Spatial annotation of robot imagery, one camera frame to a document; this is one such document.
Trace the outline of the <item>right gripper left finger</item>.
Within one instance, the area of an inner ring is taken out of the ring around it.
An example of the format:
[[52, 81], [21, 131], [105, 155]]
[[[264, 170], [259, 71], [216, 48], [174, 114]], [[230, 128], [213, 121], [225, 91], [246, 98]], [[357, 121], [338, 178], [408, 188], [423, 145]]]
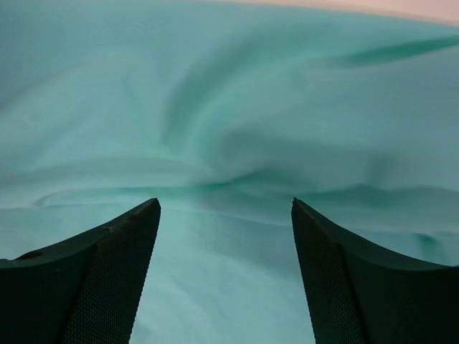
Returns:
[[64, 241], [1, 261], [3, 343], [128, 343], [161, 216], [150, 199]]

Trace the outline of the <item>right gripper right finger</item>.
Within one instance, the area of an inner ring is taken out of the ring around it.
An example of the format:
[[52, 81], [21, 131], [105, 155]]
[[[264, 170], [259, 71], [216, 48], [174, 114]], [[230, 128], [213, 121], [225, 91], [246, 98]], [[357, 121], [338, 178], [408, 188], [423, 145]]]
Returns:
[[317, 343], [458, 341], [458, 268], [408, 257], [300, 199], [293, 235]]

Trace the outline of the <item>teal t shirt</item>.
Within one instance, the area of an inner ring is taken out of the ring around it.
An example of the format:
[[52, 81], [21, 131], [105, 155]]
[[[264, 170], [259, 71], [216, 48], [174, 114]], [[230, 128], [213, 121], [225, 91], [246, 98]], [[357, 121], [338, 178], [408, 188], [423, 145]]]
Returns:
[[207, 1], [1, 3], [1, 256], [150, 198], [133, 343], [312, 343], [290, 209], [458, 263], [458, 27]]

